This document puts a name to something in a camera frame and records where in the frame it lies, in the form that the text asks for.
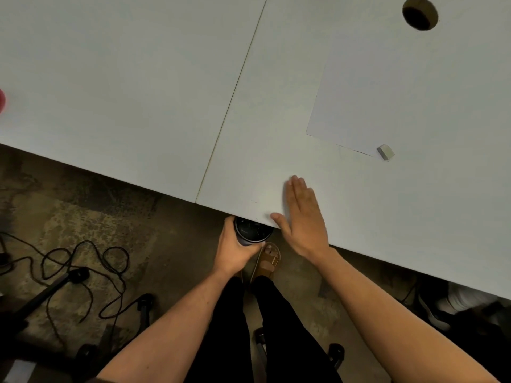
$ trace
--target red object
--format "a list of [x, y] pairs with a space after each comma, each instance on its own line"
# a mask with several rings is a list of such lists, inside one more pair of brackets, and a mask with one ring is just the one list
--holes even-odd
[[2, 112], [3, 108], [5, 107], [5, 94], [2, 90], [0, 90], [0, 113]]

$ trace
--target forearm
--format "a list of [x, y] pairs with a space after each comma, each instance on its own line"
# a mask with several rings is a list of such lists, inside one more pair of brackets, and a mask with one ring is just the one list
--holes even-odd
[[469, 355], [413, 315], [346, 262], [334, 249], [312, 262], [332, 286], [351, 320], [397, 382], [496, 381]]
[[209, 274], [112, 359], [98, 377], [116, 383], [182, 382], [228, 280], [222, 272]]

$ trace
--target person's right arm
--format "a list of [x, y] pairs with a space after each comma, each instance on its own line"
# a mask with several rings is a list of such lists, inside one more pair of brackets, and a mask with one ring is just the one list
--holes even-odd
[[286, 183], [290, 223], [271, 217], [286, 241], [314, 264], [335, 290], [349, 317], [396, 382], [496, 382], [476, 360], [413, 315], [329, 247], [311, 188], [293, 176]]

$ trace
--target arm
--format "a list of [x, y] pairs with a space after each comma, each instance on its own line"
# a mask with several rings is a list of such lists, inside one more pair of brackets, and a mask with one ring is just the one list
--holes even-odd
[[296, 176], [286, 183], [291, 225], [271, 217], [293, 249], [314, 264], [339, 296], [381, 365], [397, 382], [496, 382], [480, 364], [329, 247], [311, 188]]
[[184, 380], [224, 286], [263, 245], [241, 246], [233, 220], [225, 219], [208, 276], [119, 352], [99, 373], [99, 379], [116, 383]]

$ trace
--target person's left hand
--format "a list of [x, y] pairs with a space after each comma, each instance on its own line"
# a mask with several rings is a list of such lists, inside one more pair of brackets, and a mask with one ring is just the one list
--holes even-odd
[[248, 260], [259, 252], [265, 242], [242, 246], [234, 231], [234, 217], [225, 218], [224, 228], [218, 240], [213, 272], [220, 271], [229, 278], [242, 270]]

